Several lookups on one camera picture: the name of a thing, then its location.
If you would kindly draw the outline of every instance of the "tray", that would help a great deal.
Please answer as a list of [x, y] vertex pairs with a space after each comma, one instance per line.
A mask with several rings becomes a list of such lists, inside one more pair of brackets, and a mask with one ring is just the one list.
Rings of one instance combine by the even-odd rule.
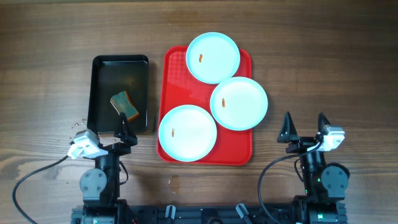
[[[185, 63], [187, 49], [187, 46], [176, 46], [165, 54], [158, 125], [167, 112], [180, 105], [200, 106], [211, 114], [210, 96], [216, 85], [203, 83], [193, 77]], [[234, 77], [251, 78], [250, 55], [242, 49], [239, 53], [241, 61]], [[252, 155], [252, 130], [232, 131], [217, 122], [216, 126], [217, 140], [213, 149], [204, 158], [189, 163], [225, 166], [241, 166], [247, 163]], [[159, 140], [156, 150], [159, 157], [166, 162], [183, 163], [171, 158], [162, 149]]]
[[139, 112], [129, 123], [135, 132], [147, 128], [148, 58], [145, 55], [100, 55], [93, 60], [88, 128], [99, 133], [114, 132], [119, 114], [111, 97], [126, 90]]

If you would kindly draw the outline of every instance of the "sponge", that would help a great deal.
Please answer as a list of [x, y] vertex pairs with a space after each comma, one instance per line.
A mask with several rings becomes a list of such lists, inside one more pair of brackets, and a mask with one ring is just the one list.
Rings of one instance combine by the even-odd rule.
[[139, 116], [138, 110], [132, 104], [126, 91], [122, 91], [112, 96], [111, 104], [119, 114], [120, 112], [125, 113], [128, 121], [132, 121]]

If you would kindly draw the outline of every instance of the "black tray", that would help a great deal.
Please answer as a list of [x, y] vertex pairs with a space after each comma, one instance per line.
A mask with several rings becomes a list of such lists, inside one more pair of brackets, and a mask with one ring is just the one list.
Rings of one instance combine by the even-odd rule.
[[129, 123], [135, 132], [147, 128], [148, 58], [145, 55], [100, 55], [93, 60], [91, 73], [88, 128], [99, 133], [115, 131], [118, 112], [111, 97], [127, 91], [139, 112], [139, 117]]

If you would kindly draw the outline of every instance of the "wooden surface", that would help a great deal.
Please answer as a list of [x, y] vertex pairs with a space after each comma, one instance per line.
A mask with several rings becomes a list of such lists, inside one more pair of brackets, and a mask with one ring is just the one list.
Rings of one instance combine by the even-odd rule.
[[[349, 222], [398, 223], [397, 9], [376, 1], [0, 6], [0, 223], [27, 223], [12, 188], [67, 153], [87, 118], [92, 59], [107, 54], [150, 60], [149, 130], [121, 159], [130, 173], [121, 198], [130, 205], [258, 204], [261, 170], [285, 155], [286, 145], [276, 143], [284, 113], [300, 135], [312, 136], [324, 112], [346, 131], [326, 159], [351, 171]], [[208, 31], [251, 54], [254, 79], [269, 98], [243, 167], [167, 164], [155, 152], [164, 53]], [[69, 223], [82, 205], [79, 179], [92, 167], [69, 159], [29, 178], [17, 198], [39, 223]], [[288, 202], [303, 191], [289, 160], [268, 172], [262, 194], [265, 202]]]

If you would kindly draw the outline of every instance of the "plate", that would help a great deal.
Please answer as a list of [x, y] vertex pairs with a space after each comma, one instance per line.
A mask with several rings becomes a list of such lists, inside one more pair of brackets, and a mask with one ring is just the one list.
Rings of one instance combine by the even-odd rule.
[[266, 92], [250, 78], [234, 77], [223, 81], [210, 98], [214, 119], [234, 131], [253, 128], [264, 118], [267, 109]]
[[187, 50], [187, 67], [199, 81], [217, 84], [238, 70], [238, 46], [227, 35], [209, 32], [195, 38]]
[[192, 162], [205, 157], [216, 138], [214, 119], [199, 106], [178, 106], [163, 117], [159, 126], [160, 145], [178, 161]]

